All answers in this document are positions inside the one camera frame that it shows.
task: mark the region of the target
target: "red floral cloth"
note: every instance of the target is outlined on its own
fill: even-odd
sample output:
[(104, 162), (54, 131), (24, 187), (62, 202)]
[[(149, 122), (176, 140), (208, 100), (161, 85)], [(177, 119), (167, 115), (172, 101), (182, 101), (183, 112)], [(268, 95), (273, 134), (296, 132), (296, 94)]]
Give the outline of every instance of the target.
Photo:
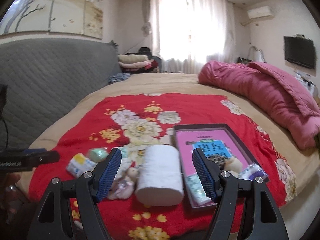
[[(268, 174), (268, 188), (278, 206), (295, 194), (295, 176), (286, 160), (276, 152), (269, 135), (225, 96), (144, 94), (105, 98), (70, 129), (54, 150), (58, 163), (39, 166), (31, 180), (29, 194), (39, 200), (53, 177), (73, 179), (66, 166), (77, 153), (91, 148), (127, 145), (129, 156), (139, 161), (151, 144), (168, 144), (175, 124), (226, 123), (245, 143)], [(77, 204), (72, 204), (78, 219)], [(188, 197), (171, 207), (146, 207), (134, 195), (128, 200), (103, 200), (99, 205), (106, 228), (114, 239), (168, 239), (189, 231), (206, 230), (213, 210), (192, 212)], [(236, 209), (232, 232), (237, 232), (242, 201)]]

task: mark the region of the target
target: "beige bedsheet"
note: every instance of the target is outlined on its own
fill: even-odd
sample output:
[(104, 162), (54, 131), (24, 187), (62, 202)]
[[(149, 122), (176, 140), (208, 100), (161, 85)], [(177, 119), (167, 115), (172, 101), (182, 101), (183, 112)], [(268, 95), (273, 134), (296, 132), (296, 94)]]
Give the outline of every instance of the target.
[[(238, 105), (247, 116), (252, 118), (270, 135), (276, 150), (287, 159), (288, 164), (296, 174), (298, 193), (302, 191), (319, 168), (319, 154), (316, 149), (309, 149), (303, 152), (298, 150), (290, 133), (270, 120), (259, 107), (247, 99), (225, 90), (200, 85), (197, 82), (197, 75), (192, 74), (136, 74), (126, 81), (106, 86), (81, 100), (69, 114), (58, 120), (35, 140), (31, 148), (46, 148), (47, 150), (54, 148), (59, 139), (105, 97), (174, 92), (227, 96), (230, 101)], [(21, 175), (18, 186), (28, 194), (33, 172), (24, 172)]]

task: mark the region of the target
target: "blue gripper pad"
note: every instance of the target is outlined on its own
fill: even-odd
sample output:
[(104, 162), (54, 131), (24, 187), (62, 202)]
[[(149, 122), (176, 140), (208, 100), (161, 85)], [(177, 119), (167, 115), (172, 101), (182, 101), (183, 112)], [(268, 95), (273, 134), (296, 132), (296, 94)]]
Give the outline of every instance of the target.
[(212, 201), (214, 201), (217, 197), (220, 197), (221, 189), (219, 173), (221, 171), (219, 167), (214, 162), (210, 162), (204, 155), (203, 151), (199, 148), (193, 150), (192, 162), (206, 196), (211, 198)]
[(98, 183), (94, 183), (94, 188), (97, 190), (95, 195), (97, 202), (108, 195), (120, 167), (121, 158), (121, 151), (118, 148), (113, 148), (108, 157), (94, 168), (95, 181)]

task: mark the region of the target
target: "pink comforter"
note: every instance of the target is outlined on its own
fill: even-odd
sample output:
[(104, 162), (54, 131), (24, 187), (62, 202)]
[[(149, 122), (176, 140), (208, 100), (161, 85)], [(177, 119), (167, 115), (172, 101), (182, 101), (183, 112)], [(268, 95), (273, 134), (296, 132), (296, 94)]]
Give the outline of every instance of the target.
[(199, 83), (247, 97), (276, 123), (288, 129), (299, 149), (315, 147), (320, 109), (309, 92), (289, 73), (261, 62), (249, 65), (208, 62)]

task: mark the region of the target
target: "blue patterned cloth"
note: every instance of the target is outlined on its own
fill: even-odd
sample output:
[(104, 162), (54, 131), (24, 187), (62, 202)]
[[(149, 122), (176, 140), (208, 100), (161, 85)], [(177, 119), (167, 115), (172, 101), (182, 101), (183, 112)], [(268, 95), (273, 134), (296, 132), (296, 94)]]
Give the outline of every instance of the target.
[(127, 80), (130, 77), (130, 73), (118, 73), (109, 77), (109, 84), (117, 83), (120, 81)]

